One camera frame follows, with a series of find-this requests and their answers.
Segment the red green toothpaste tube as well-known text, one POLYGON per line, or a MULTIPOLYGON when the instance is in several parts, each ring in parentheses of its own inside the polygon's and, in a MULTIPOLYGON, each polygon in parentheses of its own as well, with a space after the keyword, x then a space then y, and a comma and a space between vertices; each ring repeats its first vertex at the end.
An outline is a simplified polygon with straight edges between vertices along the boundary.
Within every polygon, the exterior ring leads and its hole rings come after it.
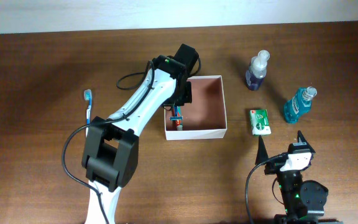
POLYGON ((174 106, 174 115, 172 116, 172 121, 175 122, 177 131, 183 130, 183 125, 181 124, 182 120, 183 120, 183 116, 181 115, 180 107, 174 106))

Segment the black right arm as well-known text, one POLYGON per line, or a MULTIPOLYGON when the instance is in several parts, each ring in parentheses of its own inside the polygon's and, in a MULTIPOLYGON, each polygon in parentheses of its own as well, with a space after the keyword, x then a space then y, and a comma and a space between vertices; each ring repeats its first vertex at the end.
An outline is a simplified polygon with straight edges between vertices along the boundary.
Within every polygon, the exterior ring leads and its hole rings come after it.
POLYGON ((311 166, 315 150, 301 131, 288 151, 269 157, 262 136, 258 137, 255 167, 264 166, 265 175, 275 175, 279 184, 285 214, 277 214, 274 223, 339 223, 339 220, 322 220, 329 190, 315 180, 303 180, 302 172, 311 166))

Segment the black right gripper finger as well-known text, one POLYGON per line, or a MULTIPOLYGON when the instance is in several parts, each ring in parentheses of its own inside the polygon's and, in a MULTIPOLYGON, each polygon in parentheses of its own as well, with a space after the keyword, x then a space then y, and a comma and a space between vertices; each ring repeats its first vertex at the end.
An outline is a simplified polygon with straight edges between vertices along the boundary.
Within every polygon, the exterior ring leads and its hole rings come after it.
POLYGON ((306 140, 306 138, 304 137, 303 133, 298 130, 297 132, 297 140, 298 140, 298 144, 302 144, 302 145, 308 145, 308 141, 306 140))
POLYGON ((255 165, 259 165, 269 159, 269 156, 267 154, 267 150, 264 144, 264 140, 262 136, 258 137, 258 149, 257 149, 257 155, 255 159, 255 165))

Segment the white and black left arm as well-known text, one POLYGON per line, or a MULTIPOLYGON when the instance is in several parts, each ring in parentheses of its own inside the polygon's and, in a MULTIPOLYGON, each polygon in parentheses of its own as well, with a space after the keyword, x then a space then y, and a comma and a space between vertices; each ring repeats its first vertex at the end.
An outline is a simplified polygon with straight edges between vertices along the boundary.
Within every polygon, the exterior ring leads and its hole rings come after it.
POLYGON ((129 100, 107 119, 90 122, 81 160, 91 187, 87 223, 115 222, 119 193, 137 168, 141 132, 159 108, 191 103, 188 79, 199 60, 198 52, 186 44, 174 56, 153 58, 129 100))

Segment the blue white toothbrush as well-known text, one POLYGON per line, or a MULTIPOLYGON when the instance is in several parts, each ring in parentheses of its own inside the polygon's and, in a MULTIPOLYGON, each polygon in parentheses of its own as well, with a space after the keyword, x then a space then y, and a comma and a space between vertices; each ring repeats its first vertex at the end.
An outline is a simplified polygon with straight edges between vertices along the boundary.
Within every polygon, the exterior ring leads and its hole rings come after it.
POLYGON ((87 89, 84 91, 84 99, 88 102, 88 107, 86 109, 86 123, 90 124, 90 118, 91 118, 91 108, 92 108, 92 91, 90 89, 87 89))

